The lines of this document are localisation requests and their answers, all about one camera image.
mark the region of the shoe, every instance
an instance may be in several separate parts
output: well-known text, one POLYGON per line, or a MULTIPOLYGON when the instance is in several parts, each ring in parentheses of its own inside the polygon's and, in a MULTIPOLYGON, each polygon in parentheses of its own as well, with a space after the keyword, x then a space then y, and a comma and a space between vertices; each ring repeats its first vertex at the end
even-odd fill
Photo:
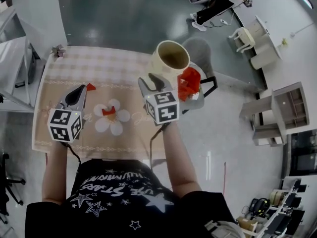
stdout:
POLYGON ((197 13, 191 13, 190 14, 190 17, 193 19, 193 20, 197 20, 197 13))
POLYGON ((196 21, 192 23, 192 26, 197 28, 199 31, 202 31, 202 32, 206 32, 206 30, 207 30, 207 28, 205 26, 197 24, 196 21))

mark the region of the wall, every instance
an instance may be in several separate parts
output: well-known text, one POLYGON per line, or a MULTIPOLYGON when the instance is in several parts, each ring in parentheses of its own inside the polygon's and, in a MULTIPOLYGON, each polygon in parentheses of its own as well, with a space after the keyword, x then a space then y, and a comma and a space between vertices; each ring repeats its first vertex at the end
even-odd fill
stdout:
MULTIPOLYGON (((283 60, 263 68, 268 90, 261 93, 261 98, 271 95, 276 90, 301 81, 307 99, 310 124, 287 133, 295 133, 317 128, 317 28, 316 25, 298 33, 294 39, 291 32, 296 32, 311 24, 315 11, 309 9, 301 0, 253 0, 253 7, 244 5, 235 9, 244 25, 254 20, 255 15, 266 22, 276 45, 282 38, 288 39, 288 47, 281 48, 283 60)), ((264 112, 264 123, 274 122, 271 112, 264 112)))
POLYGON ((52 46, 67 45, 58 0, 12 0, 27 39, 40 58, 47 59, 52 46))
POLYGON ((303 177, 291 177, 301 178, 301 184, 306 184, 306 191, 304 193, 298 193, 297 196, 302 198, 300 206, 305 211, 302 218, 302 225, 304 225, 304 233, 308 232, 317 218, 317 176, 303 176, 303 177))

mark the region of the white flower pattern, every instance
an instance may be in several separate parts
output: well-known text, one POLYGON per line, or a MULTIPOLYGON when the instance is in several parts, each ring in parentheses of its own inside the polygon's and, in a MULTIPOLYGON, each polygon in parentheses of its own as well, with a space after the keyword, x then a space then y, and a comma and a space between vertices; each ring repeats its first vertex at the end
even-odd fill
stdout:
POLYGON ((96 131, 105 132, 110 126, 110 130, 114 136, 119 136, 123 133, 121 122, 127 122, 131 118, 130 113, 127 110, 120 110, 120 102, 116 99, 111 99, 108 102, 108 106, 97 104, 94 107, 94 113, 96 116, 100 117, 95 123, 96 131), (107 110, 107 108, 111 108, 112 106, 115 108, 115 118, 109 119, 108 117, 110 117, 110 115, 104 116, 102 109, 107 110))

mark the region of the red plastic piece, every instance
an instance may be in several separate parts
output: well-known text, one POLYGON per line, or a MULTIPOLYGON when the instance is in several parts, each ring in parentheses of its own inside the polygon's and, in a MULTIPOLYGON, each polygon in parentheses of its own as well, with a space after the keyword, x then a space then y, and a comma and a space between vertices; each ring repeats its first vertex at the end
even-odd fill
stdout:
POLYGON ((93 91, 95 89, 96 89, 95 86, 93 86, 91 83, 87 85, 87 91, 93 91))
POLYGON ((194 68, 188 67, 177 77, 178 81, 178 98, 186 101, 191 95, 199 92, 200 74, 194 68))
POLYGON ((106 111, 104 109, 102 109, 102 111, 103 111, 104 116, 108 116, 108 115, 112 115, 115 113, 115 108, 114 108, 114 106, 112 106, 110 111, 106 111))

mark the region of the black chair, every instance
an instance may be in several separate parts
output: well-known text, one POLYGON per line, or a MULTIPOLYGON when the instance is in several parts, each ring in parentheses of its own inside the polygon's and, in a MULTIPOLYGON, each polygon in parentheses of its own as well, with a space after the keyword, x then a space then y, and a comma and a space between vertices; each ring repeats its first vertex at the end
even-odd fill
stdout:
MULTIPOLYGON (((15 195, 13 194, 10 187, 12 187, 13 183, 21 183, 25 185, 25 180, 11 180, 6 177, 5 171, 5 160, 9 159, 9 155, 7 153, 3 154, 2 156, 2 164, 0 165, 0 213, 6 216, 9 216, 9 213, 6 210, 6 203, 9 201, 9 197, 6 194, 6 190, 9 191, 15 202, 19 205, 23 205, 22 200, 17 200, 15 195)), ((1 216, 0 220, 7 224, 7 221, 4 221, 1 216)))

